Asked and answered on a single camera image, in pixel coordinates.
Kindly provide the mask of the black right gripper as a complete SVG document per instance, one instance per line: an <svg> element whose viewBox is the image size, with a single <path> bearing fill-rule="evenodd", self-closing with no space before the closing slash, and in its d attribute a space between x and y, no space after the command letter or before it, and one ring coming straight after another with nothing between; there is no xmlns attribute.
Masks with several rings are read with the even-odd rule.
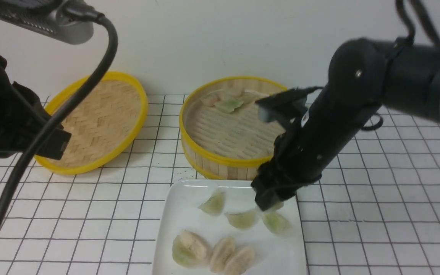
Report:
<svg viewBox="0 0 440 275"><path fill-rule="evenodd" d="M322 170L318 164L271 159L258 168L250 184L256 193L254 201L261 211L271 210L294 197L298 189L319 181Z"/></svg>

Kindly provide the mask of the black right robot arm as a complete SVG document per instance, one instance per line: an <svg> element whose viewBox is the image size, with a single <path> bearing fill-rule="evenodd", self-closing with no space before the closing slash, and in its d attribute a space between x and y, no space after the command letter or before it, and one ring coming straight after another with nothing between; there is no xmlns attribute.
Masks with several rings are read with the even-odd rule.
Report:
<svg viewBox="0 0 440 275"><path fill-rule="evenodd" d="M259 119L285 131L274 141L271 160L251 183L260 210L292 198L320 180L325 167L380 107L440 124L440 47L354 39L332 56L328 83L293 88L256 101Z"/></svg>

